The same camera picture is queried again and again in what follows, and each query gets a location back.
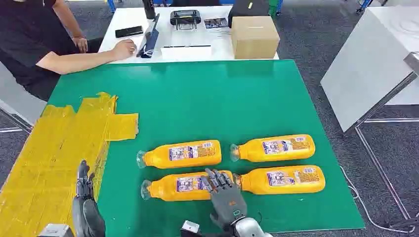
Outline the person's left hand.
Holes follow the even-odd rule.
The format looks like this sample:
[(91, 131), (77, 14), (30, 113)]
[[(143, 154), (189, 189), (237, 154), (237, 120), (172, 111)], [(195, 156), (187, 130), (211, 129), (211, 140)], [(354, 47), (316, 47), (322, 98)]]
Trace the person's left hand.
[(73, 37), (72, 38), (75, 46), (79, 49), (80, 53), (88, 52), (88, 41), (84, 37)]

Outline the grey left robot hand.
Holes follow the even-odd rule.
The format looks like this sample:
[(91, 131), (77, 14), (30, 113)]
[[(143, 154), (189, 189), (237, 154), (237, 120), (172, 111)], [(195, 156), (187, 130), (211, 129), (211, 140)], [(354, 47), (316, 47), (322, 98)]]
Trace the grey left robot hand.
[(77, 237), (104, 237), (105, 221), (94, 199), (94, 173), (82, 160), (76, 176), (76, 194), (72, 202), (72, 219)]

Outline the person's right hand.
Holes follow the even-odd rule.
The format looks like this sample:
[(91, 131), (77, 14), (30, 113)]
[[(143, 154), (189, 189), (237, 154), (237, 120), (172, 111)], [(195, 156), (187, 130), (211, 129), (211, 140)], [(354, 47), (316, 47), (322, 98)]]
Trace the person's right hand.
[(125, 60), (131, 57), (137, 50), (136, 44), (131, 39), (124, 39), (118, 42), (111, 50), (113, 61)]

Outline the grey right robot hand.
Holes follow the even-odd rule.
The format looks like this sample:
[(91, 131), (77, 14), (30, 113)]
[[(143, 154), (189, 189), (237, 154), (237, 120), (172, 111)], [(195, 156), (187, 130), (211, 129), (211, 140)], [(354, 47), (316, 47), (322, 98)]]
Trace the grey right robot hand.
[(225, 172), (215, 169), (205, 169), (207, 173), (201, 180), (210, 194), (214, 212), (210, 214), (211, 220), (223, 230), (247, 215), (247, 204), (241, 190)]

